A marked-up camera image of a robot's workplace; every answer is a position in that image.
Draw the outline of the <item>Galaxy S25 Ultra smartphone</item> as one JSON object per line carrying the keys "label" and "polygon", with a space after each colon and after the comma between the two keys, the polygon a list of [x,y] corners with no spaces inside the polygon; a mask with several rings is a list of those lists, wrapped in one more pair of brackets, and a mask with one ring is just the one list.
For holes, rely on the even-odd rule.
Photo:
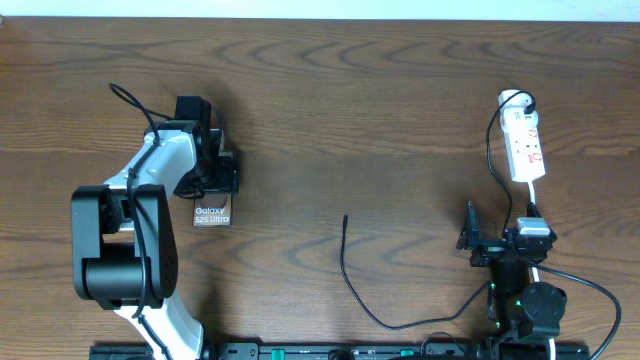
{"label": "Galaxy S25 Ultra smartphone", "polygon": [[229,227],[232,219],[231,194],[205,194],[194,201],[192,225],[196,228]]}

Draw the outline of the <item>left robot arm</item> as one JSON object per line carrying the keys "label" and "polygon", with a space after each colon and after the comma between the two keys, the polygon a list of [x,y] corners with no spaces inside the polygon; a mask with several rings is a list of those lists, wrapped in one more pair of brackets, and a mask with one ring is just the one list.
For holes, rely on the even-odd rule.
{"label": "left robot arm", "polygon": [[177,290],[179,260],[169,202],[230,197],[237,166],[211,120],[154,123],[139,151],[101,185],[71,197],[73,284],[83,300],[123,318],[148,359],[214,359],[205,326]]}

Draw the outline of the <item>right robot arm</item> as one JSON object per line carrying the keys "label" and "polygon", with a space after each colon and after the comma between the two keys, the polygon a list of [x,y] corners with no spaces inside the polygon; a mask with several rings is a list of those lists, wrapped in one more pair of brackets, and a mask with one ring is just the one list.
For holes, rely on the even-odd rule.
{"label": "right robot arm", "polygon": [[498,333],[478,347],[485,359],[555,357],[550,342],[560,333],[567,295],[550,283],[533,280],[530,269],[547,258],[556,240],[532,203],[527,215],[500,239],[483,237],[474,206],[466,205],[456,247],[471,252],[471,266],[490,269],[489,314],[498,327]]}

